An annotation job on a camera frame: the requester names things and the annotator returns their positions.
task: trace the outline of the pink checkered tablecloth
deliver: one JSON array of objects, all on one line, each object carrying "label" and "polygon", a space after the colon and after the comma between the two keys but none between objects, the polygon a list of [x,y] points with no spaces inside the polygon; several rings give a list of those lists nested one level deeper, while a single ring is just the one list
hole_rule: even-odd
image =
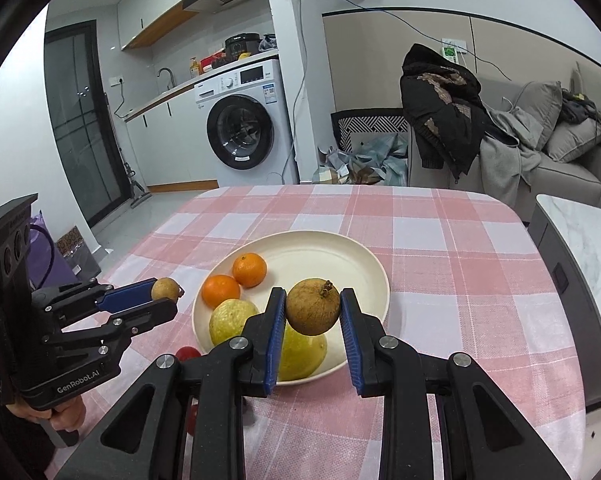
[{"label": "pink checkered tablecloth", "polygon": [[[423,353],[447,358],[463,350],[476,358],[577,478],[585,432],[583,386],[549,273],[510,208],[453,190],[259,186],[194,198],[104,280],[122,286],[171,276],[186,294],[175,320],[132,340],[119,377],[85,394],[88,416],[81,433],[94,427],[159,354],[197,346],[191,305],[212,267],[250,240],[293,229],[340,233],[367,246],[391,284],[388,333]],[[107,317],[99,314],[82,326]],[[430,401],[436,478],[442,479]],[[346,367],[250,403],[256,421],[245,427],[248,479],[378,478],[383,400],[357,397]],[[71,451],[56,453],[50,478]]]}]

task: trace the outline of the washing machine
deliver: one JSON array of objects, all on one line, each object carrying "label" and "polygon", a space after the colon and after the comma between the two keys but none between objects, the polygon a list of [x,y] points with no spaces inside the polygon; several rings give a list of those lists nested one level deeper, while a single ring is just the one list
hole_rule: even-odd
[{"label": "washing machine", "polygon": [[219,186],[298,184],[277,59],[213,76],[194,92]]}]

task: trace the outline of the round plate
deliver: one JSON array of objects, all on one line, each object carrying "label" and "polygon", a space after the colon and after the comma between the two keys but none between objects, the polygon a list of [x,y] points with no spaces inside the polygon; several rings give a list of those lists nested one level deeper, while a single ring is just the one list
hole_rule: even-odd
[{"label": "round plate", "polygon": [[[266,236],[233,251],[210,272],[228,274],[234,260],[242,253],[257,253],[267,262],[267,276],[263,283],[253,288],[242,288],[241,300],[251,301],[259,312],[267,306],[274,286],[288,292],[306,278],[330,280],[339,290],[351,287],[365,314],[385,320],[389,308],[389,280],[385,269],[372,252],[360,243],[342,235],[322,231],[289,231]],[[200,291],[194,300],[192,325],[194,333],[205,352],[212,350],[210,338],[212,309]],[[343,367],[347,362],[340,323],[329,329],[327,356],[321,366],[309,377],[296,381],[279,381],[279,385],[302,384],[324,377]]]}]

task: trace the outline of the bottle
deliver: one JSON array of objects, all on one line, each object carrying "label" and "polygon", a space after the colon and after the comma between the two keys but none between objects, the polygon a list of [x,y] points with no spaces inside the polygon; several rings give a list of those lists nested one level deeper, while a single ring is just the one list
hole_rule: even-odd
[{"label": "bottle", "polygon": [[199,75],[202,75],[202,70],[200,70],[200,63],[198,62],[196,57],[193,57],[191,59],[191,61],[192,62],[189,65],[190,76],[192,76],[192,78],[194,78],[194,77],[198,77]]}]

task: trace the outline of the gray floor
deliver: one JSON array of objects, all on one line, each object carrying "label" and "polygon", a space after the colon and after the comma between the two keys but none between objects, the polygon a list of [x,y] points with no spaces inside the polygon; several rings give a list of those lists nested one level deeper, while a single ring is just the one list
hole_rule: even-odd
[{"label": "gray floor", "polygon": [[120,207],[93,229],[96,240],[109,254],[99,262],[102,276],[112,269],[136,244],[165,222],[181,206],[202,191],[156,193],[134,209]]}]

